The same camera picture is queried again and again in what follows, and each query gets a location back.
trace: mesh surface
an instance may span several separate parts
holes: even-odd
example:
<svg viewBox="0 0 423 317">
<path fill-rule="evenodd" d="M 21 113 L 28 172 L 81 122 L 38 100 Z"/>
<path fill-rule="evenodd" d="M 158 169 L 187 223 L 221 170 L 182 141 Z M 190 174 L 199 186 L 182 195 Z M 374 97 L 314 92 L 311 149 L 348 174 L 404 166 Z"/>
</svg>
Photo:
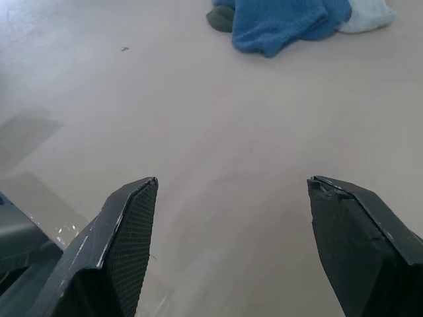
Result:
<svg viewBox="0 0 423 317">
<path fill-rule="evenodd" d="M 149 260 L 157 187 L 134 196 L 104 261 L 124 317 L 133 317 Z"/>
</svg>

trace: white cloth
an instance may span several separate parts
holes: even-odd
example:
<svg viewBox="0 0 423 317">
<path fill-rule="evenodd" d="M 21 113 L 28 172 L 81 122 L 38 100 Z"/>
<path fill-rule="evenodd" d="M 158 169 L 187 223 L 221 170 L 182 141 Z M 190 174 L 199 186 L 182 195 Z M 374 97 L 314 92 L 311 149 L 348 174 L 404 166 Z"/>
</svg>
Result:
<svg viewBox="0 0 423 317">
<path fill-rule="evenodd" d="M 350 0 L 350 4 L 351 18 L 340 27 L 342 33 L 372 31 L 391 24 L 395 19 L 395 12 L 385 0 Z"/>
</svg>

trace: floor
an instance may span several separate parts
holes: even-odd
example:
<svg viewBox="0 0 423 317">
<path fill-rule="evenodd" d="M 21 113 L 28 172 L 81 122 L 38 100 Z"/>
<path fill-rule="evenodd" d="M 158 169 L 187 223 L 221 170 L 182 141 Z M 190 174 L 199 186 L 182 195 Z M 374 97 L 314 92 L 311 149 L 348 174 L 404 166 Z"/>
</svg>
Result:
<svg viewBox="0 0 423 317">
<path fill-rule="evenodd" d="M 423 235 L 423 2 L 395 23 L 245 55 L 210 1 L 0 2 L 0 190 L 62 248 L 159 179 L 138 316 L 343 316 L 306 179 L 378 193 Z"/>
</svg>

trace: blue cloth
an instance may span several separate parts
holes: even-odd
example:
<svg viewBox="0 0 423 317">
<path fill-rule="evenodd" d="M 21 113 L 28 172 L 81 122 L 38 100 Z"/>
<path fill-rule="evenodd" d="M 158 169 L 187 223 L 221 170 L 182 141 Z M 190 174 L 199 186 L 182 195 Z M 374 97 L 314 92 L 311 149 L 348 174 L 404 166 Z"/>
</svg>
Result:
<svg viewBox="0 0 423 317">
<path fill-rule="evenodd" d="M 266 57 L 298 40 L 321 40 L 350 19 L 348 0 L 213 0 L 235 9 L 232 42 Z"/>
</svg>

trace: dark green cloth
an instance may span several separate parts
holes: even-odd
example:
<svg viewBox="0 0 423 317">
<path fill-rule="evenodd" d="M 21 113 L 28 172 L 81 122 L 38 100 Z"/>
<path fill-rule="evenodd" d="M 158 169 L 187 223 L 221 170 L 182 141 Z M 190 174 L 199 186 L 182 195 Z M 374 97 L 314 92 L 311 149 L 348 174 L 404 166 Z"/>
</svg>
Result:
<svg viewBox="0 0 423 317">
<path fill-rule="evenodd" d="M 210 26 L 220 32 L 232 33 L 235 10 L 227 5 L 218 5 L 207 14 Z"/>
</svg>

